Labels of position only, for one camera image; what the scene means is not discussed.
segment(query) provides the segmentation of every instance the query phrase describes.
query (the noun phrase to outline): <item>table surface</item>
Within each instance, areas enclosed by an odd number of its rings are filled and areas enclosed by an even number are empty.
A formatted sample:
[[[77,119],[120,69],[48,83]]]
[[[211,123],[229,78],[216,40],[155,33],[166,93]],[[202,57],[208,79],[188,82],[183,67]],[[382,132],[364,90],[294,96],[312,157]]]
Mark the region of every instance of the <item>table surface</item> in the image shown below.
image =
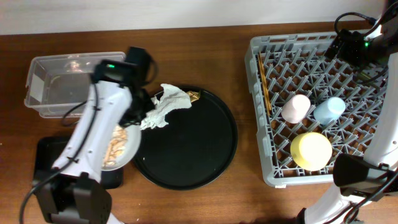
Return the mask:
[[[362,29],[362,22],[346,22]],[[126,223],[258,223],[296,216],[315,203],[329,184],[274,189],[262,179],[256,140],[256,117],[249,94],[244,54],[252,37],[331,31],[333,24],[271,24],[194,29],[124,30],[0,36],[0,213],[2,223],[17,223],[19,205],[31,187],[39,139],[72,133],[59,119],[43,119],[26,108],[26,76],[36,56],[148,50],[160,73],[147,87],[161,83],[195,85],[218,95],[230,108],[239,133],[235,158],[222,176],[196,190],[173,191],[146,180],[133,164],[125,166],[124,185],[109,190],[113,213]],[[361,209],[367,223],[396,223],[398,200],[383,198]],[[26,223],[44,223],[35,198],[25,211]]]

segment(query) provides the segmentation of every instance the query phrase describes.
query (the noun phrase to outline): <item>gray dish rack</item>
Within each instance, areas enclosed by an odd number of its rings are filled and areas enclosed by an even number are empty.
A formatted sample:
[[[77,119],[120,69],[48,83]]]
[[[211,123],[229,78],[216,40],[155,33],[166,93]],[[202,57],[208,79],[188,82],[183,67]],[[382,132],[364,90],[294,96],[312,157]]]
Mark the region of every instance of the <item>gray dish rack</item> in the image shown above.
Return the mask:
[[[257,143],[264,181],[273,187],[332,182],[333,165],[341,153],[363,156],[376,131],[387,81],[371,86],[352,82],[353,69],[340,60],[323,56],[336,33],[311,33],[255,37],[245,55],[249,91],[257,120]],[[264,64],[272,105],[264,107],[264,90],[258,68],[258,54]],[[285,122],[280,112],[296,94],[310,98],[306,118],[298,124]],[[331,96],[346,103],[338,121],[322,126],[312,111]],[[290,143],[298,134],[315,131],[332,144],[333,155],[323,169],[310,172],[299,167],[290,155]]]

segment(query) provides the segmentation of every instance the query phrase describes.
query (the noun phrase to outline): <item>blue cup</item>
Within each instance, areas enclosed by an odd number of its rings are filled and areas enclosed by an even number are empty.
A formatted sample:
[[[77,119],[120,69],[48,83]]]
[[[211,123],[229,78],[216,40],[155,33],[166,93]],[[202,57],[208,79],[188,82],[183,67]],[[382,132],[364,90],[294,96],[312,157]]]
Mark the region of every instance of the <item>blue cup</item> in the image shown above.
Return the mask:
[[[336,121],[345,110],[346,103],[342,99],[331,97],[315,108],[313,116],[320,124],[327,125]]]

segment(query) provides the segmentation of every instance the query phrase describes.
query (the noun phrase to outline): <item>paper towel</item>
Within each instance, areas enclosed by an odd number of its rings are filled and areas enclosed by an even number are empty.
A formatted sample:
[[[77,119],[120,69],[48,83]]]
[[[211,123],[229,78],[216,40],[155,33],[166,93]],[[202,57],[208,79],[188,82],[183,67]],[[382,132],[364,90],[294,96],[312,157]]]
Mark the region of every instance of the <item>paper towel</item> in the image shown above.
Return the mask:
[[[165,116],[172,110],[190,108],[192,106],[190,97],[178,87],[169,84],[161,84],[163,96],[158,100],[153,97],[155,109],[147,113],[147,117],[141,121],[141,130],[156,127],[163,128],[168,125]]]

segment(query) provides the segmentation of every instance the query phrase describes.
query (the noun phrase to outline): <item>white wall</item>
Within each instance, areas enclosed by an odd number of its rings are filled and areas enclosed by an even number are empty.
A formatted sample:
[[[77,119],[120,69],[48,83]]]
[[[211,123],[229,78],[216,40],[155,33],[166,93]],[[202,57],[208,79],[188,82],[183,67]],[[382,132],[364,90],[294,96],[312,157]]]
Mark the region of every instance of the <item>white wall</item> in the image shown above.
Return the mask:
[[[382,3],[383,0],[0,0],[0,34],[334,21],[349,11],[377,16]]]

